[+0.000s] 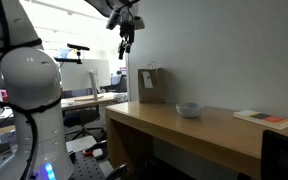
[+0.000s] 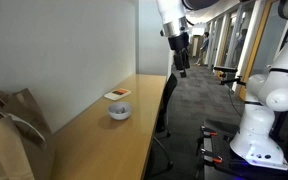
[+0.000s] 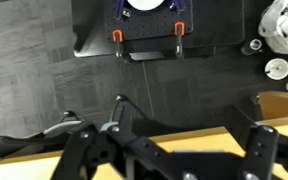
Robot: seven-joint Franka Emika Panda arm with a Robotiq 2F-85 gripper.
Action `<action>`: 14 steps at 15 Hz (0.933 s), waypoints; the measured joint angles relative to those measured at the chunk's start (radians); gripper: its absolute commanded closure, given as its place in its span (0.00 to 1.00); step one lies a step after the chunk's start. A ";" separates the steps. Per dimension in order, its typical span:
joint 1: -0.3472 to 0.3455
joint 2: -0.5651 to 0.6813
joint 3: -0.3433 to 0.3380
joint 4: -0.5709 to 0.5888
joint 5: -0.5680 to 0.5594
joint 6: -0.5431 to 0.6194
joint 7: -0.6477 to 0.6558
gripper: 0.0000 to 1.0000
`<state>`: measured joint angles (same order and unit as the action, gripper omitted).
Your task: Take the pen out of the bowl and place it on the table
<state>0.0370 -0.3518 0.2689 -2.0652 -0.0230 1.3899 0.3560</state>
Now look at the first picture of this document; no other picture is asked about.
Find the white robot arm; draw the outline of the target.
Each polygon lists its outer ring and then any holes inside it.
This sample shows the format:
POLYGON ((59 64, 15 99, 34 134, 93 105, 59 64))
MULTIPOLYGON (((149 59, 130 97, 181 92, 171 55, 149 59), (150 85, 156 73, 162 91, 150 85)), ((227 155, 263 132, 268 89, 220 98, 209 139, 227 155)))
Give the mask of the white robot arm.
POLYGON ((60 73, 19 0, 0 0, 0 89, 13 110, 17 150, 0 163, 0 180, 68 180, 60 73))

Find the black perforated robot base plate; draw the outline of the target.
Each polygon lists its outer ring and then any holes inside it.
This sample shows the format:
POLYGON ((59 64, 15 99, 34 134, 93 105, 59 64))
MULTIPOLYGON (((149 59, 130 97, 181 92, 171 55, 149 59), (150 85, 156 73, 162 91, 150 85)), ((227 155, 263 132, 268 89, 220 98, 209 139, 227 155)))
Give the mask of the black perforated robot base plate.
POLYGON ((69 157, 74 165, 69 180, 105 180, 105 175, 93 156, 85 156, 82 151, 71 151, 69 157))

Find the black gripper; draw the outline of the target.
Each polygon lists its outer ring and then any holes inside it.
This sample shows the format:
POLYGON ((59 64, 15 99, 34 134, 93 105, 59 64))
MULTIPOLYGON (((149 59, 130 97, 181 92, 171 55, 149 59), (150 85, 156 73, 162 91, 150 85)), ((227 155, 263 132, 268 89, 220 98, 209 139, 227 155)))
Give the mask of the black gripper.
MULTIPOLYGON (((120 25, 120 36, 126 38, 129 42, 126 43, 126 53, 130 53, 131 46, 134 42, 135 25, 129 21, 123 22, 120 25)), ((118 59, 122 60, 125 52, 124 40, 121 41, 118 47, 118 59)))

